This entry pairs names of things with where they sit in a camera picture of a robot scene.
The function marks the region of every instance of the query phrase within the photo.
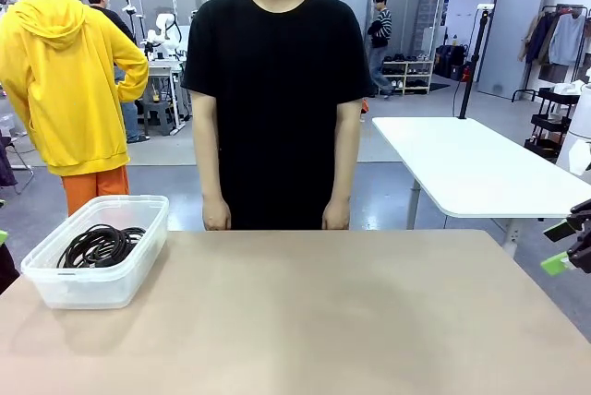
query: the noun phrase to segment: door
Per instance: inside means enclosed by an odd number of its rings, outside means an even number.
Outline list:
[[[543,1],[497,0],[480,70],[480,92],[510,99],[524,88],[526,63],[519,61],[519,53]]]

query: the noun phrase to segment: yellow hood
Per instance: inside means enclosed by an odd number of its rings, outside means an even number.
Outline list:
[[[22,0],[10,10],[23,29],[58,50],[74,42],[86,13],[78,0]]]

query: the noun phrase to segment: jeans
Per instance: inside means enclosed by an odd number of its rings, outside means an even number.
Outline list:
[[[388,53],[387,47],[372,47],[369,50],[369,74],[380,90],[392,92],[394,90],[392,83],[381,73],[386,53]]]
[[[126,73],[119,67],[115,68],[115,84],[123,81]],[[121,113],[123,114],[123,122],[126,125],[127,142],[136,141],[139,139],[138,126],[138,107],[134,102],[122,102]]]

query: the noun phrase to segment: shoe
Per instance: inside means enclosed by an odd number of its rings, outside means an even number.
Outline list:
[[[143,143],[144,141],[148,141],[150,137],[146,137],[145,135],[140,135],[138,139],[129,139],[127,144],[134,144],[134,143]]]

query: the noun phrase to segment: tabletop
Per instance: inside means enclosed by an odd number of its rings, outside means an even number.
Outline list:
[[[2,393],[586,393],[591,345],[485,233],[169,233],[132,303],[0,296]]]
[[[440,210],[456,218],[563,218],[591,185],[478,121],[374,118]]]

